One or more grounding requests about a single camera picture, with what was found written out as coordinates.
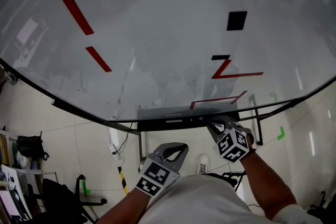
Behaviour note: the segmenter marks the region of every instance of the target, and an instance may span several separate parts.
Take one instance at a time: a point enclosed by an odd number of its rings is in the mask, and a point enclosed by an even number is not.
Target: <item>red z marking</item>
[[[219,100],[226,100],[226,99],[234,99],[230,104],[234,104],[235,102],[238,101],[240,97],[242,97],[247,91],[243,91],[241,95],[239,96],[232,96],[232,97],[225,97],[225,98],[218,98],[218,99],[209,99],[209,100],[200,100],[200,101],[194,101],[191,102],[190,108],[193,109],[195,107],[196,103],[203,103],[203,102],[210,102],[210,101],[219,101]]]
[[[105,72],[112,71],[93,47],[87,47],[86,50],[91,54],[91,56],[94,58],[94,60],[96,60],[101,68],[104,69]]]
[[[221,75],[224,69],[231,63],[231,60],[225,60],[217,72],[213,75],[212,79],[228,79],[237,77],[249,77],[249,76],[261,76],[264,72],[258,73],[243,73],[243,74],[232,74],[232,75]]]
[[[83,30],[85,35],[93,34],[93,30],[86,21],[84,15],[77,6],[75,0],[63,0],[64,4],[67,6],[68,10],[72,14],[73,18],[76,20],[79,27]]]

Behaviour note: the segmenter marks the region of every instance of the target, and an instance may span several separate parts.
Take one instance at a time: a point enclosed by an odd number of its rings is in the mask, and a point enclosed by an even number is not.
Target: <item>black bag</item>
[[[49,154],[43,150],[41,136],[42,132],[40,136],[19,136],[16,144],[21,155],[32,159],[43,158],[46,161]]]

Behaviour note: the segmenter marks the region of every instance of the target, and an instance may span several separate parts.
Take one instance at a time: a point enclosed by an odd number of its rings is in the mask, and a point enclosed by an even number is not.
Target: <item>white sneaker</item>
[[[198,175],[203,175],[208,172],[208,167],[209,167],[209,157],[205,154],[202,154],[198,158],[197,162],[197,174]]]

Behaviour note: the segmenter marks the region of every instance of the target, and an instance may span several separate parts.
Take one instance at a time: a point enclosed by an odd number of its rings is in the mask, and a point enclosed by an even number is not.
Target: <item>black metal frame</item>
[[[246,175],[246,172],[243,171],[243,172],[227,172],[227,173],[222,173],[222,176],[228,178],[228,179],[231,179],[233,176],[237,176],[239,177],[239,180],[237,181],[237,185],[234,186],[235,188],[235,191],[238,190],[239,186],[240,186],[240,183],[242,182],[243,180],[243,176]]]
[[[272,104],[266,104],[266,105],[256,105],[256,101],[254,98],[254,95],[251,95],[249,100],[253,103],[254,107],[252,108],[245,108],[245,109],[238,109],[236,111],[230,111],[230,112],[223,112],[223,113],[216,113],[216,114],[210,114],[210,115],[198,115],[198,116],[186,116],[186,117],[179,117],[179,118],[169,118],[169,119],[156,119],[156,120],[138,120],[138,121],[106,121],[103,120],[99,117],[96,117],[82,109],[79,109],[78,107],[65,102],[61,98],[54,96],[50,92],[47,92],[40,86],[34,84],[31,82],[29,79],[21,75],[18,71],[16,71],[14,68],[12,68],[10,65],[8,65],[3,59],[0,58],[0,65],[2,65],[6,70],[10,71],[12,74],[14,74],[17,78],[21,79],[23,82],[27,83],[34,89],[40,91],[41,93],[49,96],[52,98],[52,105],[54,105],[57,108],[60,108],[64,111],[67,111],[71,114],[74,114],[76,116],[79,116],[81,118],[87,119],[89,121],[93,121],[102,125],[105,125],[107,127],[111,127],[114,129],[117,129],[119,131],[124,131],[127,133],[131,133],[134,135],[137,135],[139,138],[139,153],[140,153],[140,161],[143,160],[142,156],[142,141],[141,141],[141,132],[147,132],[147,131],[166,131],[166,130],[179,130],[179,129],[190,129],[190,128],[197,128],[197,127],[205,127],[206,126],[206,121],[204,119],[210,119],[214,116],[219,116],[219,115],[228,115],[231,118],[235,119],[236,121],[246,121],[246,120],[252,120],[256,119],[257,121],[257,127],[258,127],[258,133],[259,133],[259,140],[256,142],[257,145],[262,146],[263,142],[263,135],[261,132],[261,125],[260,121],[267,119],[271,116],[274,116],[288,108],[293,108],[295,105],[303,102],[304,100],[312,97],[313,95],[317,94],[318,92],[322,91],[325,89],[327,86],[332,84],[333,82],[336,81],[336,76],[330,79],[328,82],[326,82],[324,85],[320,86],[319,88],[315,89],[314,91],[310,92],[309,94],[299,97],[296,99],[291,99],[287,101],[281,101],[281,102],[276,102]],[[267,108],[270,106],[275,106],[275,105],[280,105],[284,104],[280,108],[277,108],[271,112],[265,113],[265,114],[259,114],[258,109],[262,108]],[[246,118],[240,118],[239,117],[239,112],[243,111],[255,111],[254,116],[246,117]],[[138,126],[136,129],[129,128],[125,125],[120,124],[121,122],[137,122]]]

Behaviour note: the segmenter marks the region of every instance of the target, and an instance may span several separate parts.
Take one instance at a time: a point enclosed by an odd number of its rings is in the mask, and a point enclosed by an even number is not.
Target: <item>green tape marking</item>
[[[278,136],[278,140],[282,139],[285,137],[285,131],[284,131],[284,127],[280,127],[280,130],[281,130],[281,134]]]
[[[278,96],[277,96],[276,93],[274,93],[274,92],[270,92],[268,95],[269,95],[270,97],[273,97],[275,102],[278,102]]]
[[[86,185],[85,185],[84,181],[82,181],[82,188],[83,188],[83,192],[85,194],[90,194],[91,193],[91,191],[89,189],[86,189]]]

